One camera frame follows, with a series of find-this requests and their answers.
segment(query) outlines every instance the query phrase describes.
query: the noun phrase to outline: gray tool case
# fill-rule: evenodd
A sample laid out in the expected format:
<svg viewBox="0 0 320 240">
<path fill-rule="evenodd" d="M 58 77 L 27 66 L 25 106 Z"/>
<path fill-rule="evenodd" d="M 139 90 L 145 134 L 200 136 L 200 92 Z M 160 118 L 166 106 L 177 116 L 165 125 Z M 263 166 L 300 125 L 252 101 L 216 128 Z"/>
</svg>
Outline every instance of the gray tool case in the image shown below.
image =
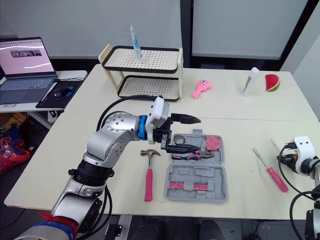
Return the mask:
<svg viewBox="0 0 320 240">
<path fill-rule="evenodd" d="M 225 203 L 228 199 L 226 170 L 220 164 L 224 161 L 224 146 L 221 136 L 203 135 L 201 129 L 194 129 L 192 134 L 175 134 L 171 139 L 201 147 L 206 151 L 206 137 L 217 137 L 221 147 L 211 151 L 214 156 L 199 160 L 174 159 L 173 155 L 188 157 L 194 153 L 172 154 L 173 163 L 168 167 L 164 195 L 168 200 Z"/>
</svg>

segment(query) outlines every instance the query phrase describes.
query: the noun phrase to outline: robotic arm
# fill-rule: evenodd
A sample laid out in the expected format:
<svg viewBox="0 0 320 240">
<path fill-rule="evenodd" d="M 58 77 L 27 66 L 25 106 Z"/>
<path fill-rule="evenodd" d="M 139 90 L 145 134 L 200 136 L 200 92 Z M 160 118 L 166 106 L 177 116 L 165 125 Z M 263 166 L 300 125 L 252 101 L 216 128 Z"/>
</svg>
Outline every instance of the robotic arm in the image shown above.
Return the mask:
<svg viewBox="0 0 320 240">
<path fill-rule="evenodd" d="M 199 150 L 188 144 L 170 145 L 170 126 L 173 122 L 194 124 L 201 121 L 185 114 L 168 115 L 169 104 L 157 97 L 148 115 L 134 116 L 120 111 L 107 116 L 102 128 L 89 139 L 77 169 L 69 170 L 71 177 L 51 214 L 15 240 L 73 240 L 78 232 L 92 231 L 103 204 L 98 197 L 107 190 L 107 179 L 114 175 L 113 167 L 131 141 L 161 143 L 161 149 L 168 153 Z"/>
<path fill-rule="evenodd" d="M 293 149 L 297 154 L 287 154 L 283 155 L 285 148 Z M 288 166 L 293 172 L 309 176 L 315 182 L 315 188 L 312 191 L 302 192 L 298 194 L 291 202 L 290 206 L 290 221 L 294 232 L 296 233 L 298 239 L 302 239 L 293 221 L 293 207 L 295 201 L 306 194 L 311 194 L 311 197 L 307 196 L 311 200 L 314 200 L 314 209 L 307 211 L 306 222 L 305 222 L 305 239 L 306 240 L 319 240 L 320 239 L 320 160 L 316 156 L 315 149 L 307 136 L 298 136 L 293 139 L 293 141 L 280 151 L 277 157 L 279 162 Z"/>
</svg>

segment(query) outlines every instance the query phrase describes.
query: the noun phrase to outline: pliers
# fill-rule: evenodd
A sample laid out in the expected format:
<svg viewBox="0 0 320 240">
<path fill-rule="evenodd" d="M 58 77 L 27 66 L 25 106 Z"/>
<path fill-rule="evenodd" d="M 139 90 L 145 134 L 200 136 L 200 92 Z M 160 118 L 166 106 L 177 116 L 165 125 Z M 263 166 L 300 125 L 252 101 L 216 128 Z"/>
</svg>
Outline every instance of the pliers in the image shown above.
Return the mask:
<svg viewBox="0 0 320 240">
<path fill-rule="evenodd" d="M 215 155 L 211 151 L 200 151 L 200 150 L 197 150 L 194 153 L 195 153 L 195 155 L 191 155 L 191 156 L 172 155 L 172 159 L 177 159 L 177 160 L 196 160 L 196 161 L 198 161 L 199 159 L 212 158 Z"/>
</svg>

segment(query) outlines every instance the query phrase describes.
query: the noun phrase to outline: white desk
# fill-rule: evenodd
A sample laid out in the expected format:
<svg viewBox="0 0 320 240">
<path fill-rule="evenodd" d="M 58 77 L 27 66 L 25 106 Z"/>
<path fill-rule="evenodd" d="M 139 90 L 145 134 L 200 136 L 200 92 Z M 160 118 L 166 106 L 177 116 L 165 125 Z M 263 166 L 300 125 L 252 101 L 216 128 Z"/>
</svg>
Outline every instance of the white desk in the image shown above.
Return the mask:
<svg viewBox="0 0 320 240">
<path fill-rule="evenodd" d="M 260 82 L 258 92 L 261 95 L 250 98 L 239 96 L 233 84 L 228 82 L 231 79 L 235 84 L 238 74 L 244 77 L 244 80 L 241 78 L 244 84 L 248 71 L 186 69 L 184 96 L 170 103 L 170 112 L 187 113 L 202 120 L 202 123 L 194 125 L 174 123 L 171 128 L 173 133 L 191 133 L 193 128 L 197 128 L 208 135 L 222 136 L 228 202 L 214 204 L 165 199 L 165 179 L 171 164 L 169 155 L 160 150 L 159 144 L 150 146 L 145 141 L 137 141 L 128 144 L 114 168 L 114 177 L 108 180 L 114 214 L 289 219 L 289 205 L 296 193 L 292 189 L 288 193 L 279 191 L 252 148 L 257 148 L 277 170 L 275 157 L 278 153 L 270 139 L 282 146 L 295 136 L 309 136 L 320 154 L 320 123 L 289 73 L 277 72 L 282 86 L 286 87 L 271 93 L 273 97 L 260 89 L 263 87 Z M 220 91 L 213 88 L 204 92 L 202 99 L 192 99 L 190 96 L 195 82 L 199 78 L 209 80 L 210 76 L 215 76 L 216 81 L 210 80 Z M 68 181 L 68 169 L 76 168 L 80 163 L 101 113 L 116 99 L 114 87 L 103 69 L 96 65 L 65 108 L 65 113 L 55 122 L 4 203 L 16 207 L 51 209 Z M 288 99 L 292 101 L 290 106 L 296 107 L 282 109 L 289 104 Z M 131 100 L 112 110 L 141 115 L 148 112 L 150 103 Z M 224 111 L 223 106 L 231 109 Z M 247 109 L 253 106 L 256 106 L 255 110 Z M 144 202 L 148 160 L 140 156 L 140 150 L 149 148 L 159 151 L 161 157 L 156 156 L 154 160 L 154 200 Z M 314 182 L 308 177 L 294 174 L 285 167 L 284 172 L 298 189 L 313 189 Z M 313 203 L 300 198 L 297 205 L 295 219 L 305 219 L 306 210 L 311 209 Z"/>
<path fill-rule="evenodd" d="M 80 163 L 86 144 L 96 129 L 98 116 L 73 116 L 63 113 L 54 123 L 41 146 L 11 190 L 4 203 L 9 206 L 49 210 L 64 189 L 68 170 Z M 296 121 L 207 119 L 202 123 L 183 125 L 174 123 L 173 133 L 191 133 L 193 128 L 205 134 L 223 137 L 228 201 L 223 204 L 170 201 L 164 197 L 164 186 L 169 155 L 160 150 L 160 144 L 150 146 L 145 141 L 130 142 L 117 162 L 115 175 L 107 180 L 113 200 L 113 214 L 164 215 L 215 218 L 289 219 L 289 206 L 296 192 L 281 192 L 257 159 L 252 148 L 257 148 L 268 163 L 278 171 L 279 146 L 294 136 L 307 135 L 320 153 L 320 123 Z M 148 159 L 140 150 L 159 151 L 153 161 L 153 201 L 145 202 L 145 176 Z M 314 182 L 289 171 L 288 179 L 300 190 L 312 190 Z M 300 198 L 294 209 L 295 219 L 305 219 L 306 210 L 313 202 Z"/>
<path fill-rule="evenodd" d="M 270 73 L 277 74 L 281 81 L 279 89 L 274 92 L 266 92 L 265 75 Z M 318 121 L 289 72 L 261 71 L 253 94 L 244 97 L 241 95 L 241 89 L 248 75 L 249 71 L 243 70 L 184 68 L 183 97 L 177 102 L 170 102 L 170 111 L 184 112 L 199 118 Z M 211 81 L 213 87 L 203 92 L 201 99 L 196 100 L 191 95 L 199 79 Z M 85 110 L 87 114 L 98 118 L 116 99 L 119 97 L 115 88 L 104 69 L 97 64 L 65 111 L 81 113 Z M 149 105 L 149 101 L 131 100 L 116 106 L 114 110 L 125 110 L 140 115 L 148 111 Z"/>
<path fill-rule="evenodd" d="M 73 70 L 73 71 L 57 71 L 57 77 L 59 79 L 72 79 L 76 77 L 86 78 L 87 71 L 85 70 Z M 0 80 L 0 84 L 5 82 L 6 78 L 3 77 Z M 49 89 L 48 93 L 54 88 L 56 83 L 54 83 Z M 37 112 L 42 111 L 58 111 L 63 110 L 63 108 L 36 108 L 38 102 L 28 102 L 28 103 L 18 103 L 18 104 L 2 104 L 0 105 L 0 113 L 18 113 L 18 112 L 27 112 L 34 119 L 39 121 L 46 128 L 50 129 L 52 124 L 48 122 L 42 115 Z"/>
</svg>

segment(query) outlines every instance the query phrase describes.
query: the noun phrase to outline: red strap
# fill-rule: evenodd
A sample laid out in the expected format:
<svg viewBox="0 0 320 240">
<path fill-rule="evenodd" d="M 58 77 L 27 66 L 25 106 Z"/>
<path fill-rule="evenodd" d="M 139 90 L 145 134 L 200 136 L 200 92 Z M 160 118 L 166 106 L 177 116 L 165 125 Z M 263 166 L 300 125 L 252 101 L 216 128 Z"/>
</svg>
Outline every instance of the red strap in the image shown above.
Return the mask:
<svg viewBox="0 0 320 240">
<path fill-rule="evenodd" d="M 51 221 L 54 218 L 52 214 L 48 214 L 45 211 L 39 212 L 39 215 L 42 216 L 46 222 Z"/>
<path fill-rule="evenodd" d="M 72 227 L 74 230 L 73 239 L 76 238 L 76 236 L 78 234 L 78 226 L 73 221 L 68 220 L 64 217 L 53 216 L 52 214 L 48 214 L 44 211 L 39 212 L 39 215 L 41 215 L 46 222 L 52 221 L 52 222 L 62 223 L 62 224 L 65 224 L 65 225 Z"/>
</svg>

